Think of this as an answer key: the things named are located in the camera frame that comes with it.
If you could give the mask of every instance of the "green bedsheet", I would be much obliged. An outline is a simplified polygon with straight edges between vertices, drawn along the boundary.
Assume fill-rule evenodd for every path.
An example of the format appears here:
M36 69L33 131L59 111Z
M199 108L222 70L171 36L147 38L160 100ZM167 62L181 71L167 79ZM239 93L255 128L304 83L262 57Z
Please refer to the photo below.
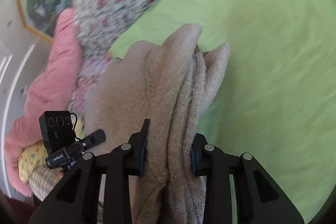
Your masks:
M161 0L112 46L161 44L186 22L202 51L231 43L223 85L198 132L252 153L305 223L336 184L336 0Z

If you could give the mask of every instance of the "camera lens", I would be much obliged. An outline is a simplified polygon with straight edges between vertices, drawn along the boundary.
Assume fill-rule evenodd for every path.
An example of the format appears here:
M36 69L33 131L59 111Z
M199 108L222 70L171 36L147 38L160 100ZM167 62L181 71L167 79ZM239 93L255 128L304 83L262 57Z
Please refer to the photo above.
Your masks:
M53 127L53 126L55 125L55 121L54 121L53 118L49 118L49 119L48 119L48 125L49 125L50 127Z
M66 124L70 124L70 122L71 122L69 117L65 117L64 121L65 121Z
M64 120L62 117L57 117L56 118L56 124L59 126L59 127L62 127L64 125Z

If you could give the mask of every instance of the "yellow floral fabric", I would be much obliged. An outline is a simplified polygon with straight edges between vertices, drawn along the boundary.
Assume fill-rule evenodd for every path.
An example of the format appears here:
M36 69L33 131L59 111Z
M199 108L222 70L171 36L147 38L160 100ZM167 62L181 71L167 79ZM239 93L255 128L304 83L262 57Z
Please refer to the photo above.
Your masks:
M72 124L75 124L75 118L72 118ZM82 119L78 119L75 133L78 138L84 138L84 123ZM19 176L22 182L29 180L29 175L33 170L42 165L46 165L45 158L48 156L47 150L43 145L43 141L34 143L26 147L19 157Z

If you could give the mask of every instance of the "white wall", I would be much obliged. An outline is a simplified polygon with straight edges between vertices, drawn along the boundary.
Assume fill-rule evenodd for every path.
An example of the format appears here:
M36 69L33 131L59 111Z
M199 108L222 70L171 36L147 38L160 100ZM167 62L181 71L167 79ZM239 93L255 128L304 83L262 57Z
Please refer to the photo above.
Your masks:
M23 28L16 0L0 0L0 188L20 200L7 180L4 137L23 114L25 91L44 70L50 48Z

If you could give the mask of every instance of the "bed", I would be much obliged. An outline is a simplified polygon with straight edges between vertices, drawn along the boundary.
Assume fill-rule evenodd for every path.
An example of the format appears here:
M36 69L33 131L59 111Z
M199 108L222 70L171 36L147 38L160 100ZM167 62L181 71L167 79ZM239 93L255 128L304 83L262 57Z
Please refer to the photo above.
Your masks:
M103 6L108 6L109 1L100 0ZM69 109L83 118L85 117L87 98L95 83L99 80L101 73L109 65L111 56L122 58L128 47L140 39L161 43L163 37L172 32L172 29L176 28L181 22L197 20L202 23L205 33L199 44L202 51L211 49L215 46L216 40L219 41L223 38L229 40L237 47L236 49L234 48L233 56L229 61L228 78L225 79L217 100L214 101L209 112L202 118L199 132L204 133L209 142L221 147L226 152L239 154L244 152L244 150L248 150L263 159L261 163L265 165L280 186L284 188L300 213L302 213L305 223L318 223L318 221L321 221L322 216L318 215L316 218L314 216L320 211L336 183L336 170L332 168L335 163L334 155L327 153L332 150L334 144L332 138L333 123L330 123L327 128L323 127L326 121L332 119L334 105L332 88L334 74L333 70L328 70L327 68L334 68L334 63L332 62L334 46L332 41L335 38L333 30L335 30L336 22L334 20L336 19L336 0L302 0L302 2L283 0L283 6L274 6L279 3L279 0L274 0L274 2L263 0L261 1L262 3L258 3L258 8L262 7L261 10L256 9L253 5L249 6L248 1L142 0L139 2L140 5L135 12L137 16L131 19L127 12L124 12L120 7L116 8L117 11L121 11L121 18L118 18L118 22L122 22L123 27L114 24L112 29L108 28L108 31L101 32L98 28L95 30L94 26L91 26L97 19L99 19L98 22L105 24L106 21L104 19L108 10L106 13L97 12L94 17L88 18L90 6L84 5L85 3L88 4L85 0L78 0L78 5L87 9L77 14L77 38L87 51L84 55L78 85ZM219 4L224 7L220 12L216 9ZM283 9L287 4L290 9ZM310 13L305 10L305 7L311 8L309 10ZM287 22L278 20L276 27L271 29L270 32L253 32L252 30L262 30L268 21L272 21L274 14L268 14L270 9L274 9L278 15L283 15ZM211 11L211 13L204 12L203 15L200 15L200 10ZM313 14L318 15L315 20L307 20ZM215 22L209 17L211 15L216 19ZM258 21L251 15L258 15L262 20ZM226 24L223 30L221 30L221 26L216 26L216 21ZM290 21L305 22L307 24L301 25L301 27L303 26L303 31L300 31L300 24L289 24L288 22ZM242 31L243 26L249 32ZM279 32L281 27L284 27L287 32ZM112 39L110 38L111 30L114 31ZM101 43L99 45L90 43L90 39L93 36L100 38ZM272 43L266 43L271 36L275 37ZM247 37L250 41L253 41L252 44L246 45L246 43L243 43ZM283 41L293 42L294 40L300 41L301 44L298 43L296 44L297 47L291 47L293 43L282 43ZM315 59L317 55L324 56L324 58ZM265 63L265 56L267 56L268 63ZM285 64L282 62L276 64L273 62L274 60L285 60L286 58L288 60L296 60L296 58L300 59L302 57L304 57L305 61L310 58L313 64L307 66L306 63L301 62L297 66L297 63L285 62L287 63ZM286 67L285 72L281 70L284 66ZM298 69L295 71L295 76L300 75L299 80L295 77L288 78L294 67ZM253 75L254 71L258 71L258 75L247 82L246 79ZM320 85L312 85L312 78L307 78L310 72L313 73L314 77L317 77L317 83L327 84L324 84L322 89L319 89ZM290 89L293 85L297 87L293 93L288 93L289 90L287 90L286 94L283 93L284 90ZM302 92L304 86L310 87L310 89L306 88L304 90L305 93ZM266 95L268 97L267 101L264 100L264 97L257 96L258 93ZM310 99L314 98L314 95L315 97L323 98L323 100L312 103ZM242 98L253 98L253 100L244 102ZM270 102L275 102L275 105L280 107L270 108ZM328 115L324 117L316 116L318 115L316 111L307 112L310 108L321 109ZM287 109L291 110L288 114L284 111ZM309 120L312 121L314 119L318 120L319 123L309 124ZM284 121L291 121L290 130L284 127ZM301 128L304 123L309 126ZM319 130L310 131L309 128L319 128ZM275 139L272 142L268 139L262 145L263 150L260 149L260 143L265 140L267 132L279 133L280 130L287 131L288 135L286 135L285 140L280 135L273 135ZM244 134L246 132L251 132L248 138ZM319 138L315 146L300 146L299 142L301 140L307 138L308 135L314 137L316 132L321 133L323 138ZM278 147L286 147L289 143L296 143L297 147L295 149L292 147L290 151L274 150L277 145ZM328 146L330 149L323 151L321 149L323 145L325 147ZM296 158L296 161L291 161L290 158ZM282 165L276 166L270 162L281 162ZM318 168L311 168L312 163ZM296 172L300 174L300 179L293 183L295 178L289 179L286 169L290 169L291 174ZM311 179L305 180L308 182L304 185L300 181L305 178ZM32 188L35 187L34 192L39 194L41 199L48 194L57 181L56 171L50 171L46 168L36 170L30 178ZM329 200L334 202L333 194ZM328 217L330 217L333 214L330 210L328 211L330 206L331 203L326 203L323 207L323 210L321 210L323 216L329 214Z

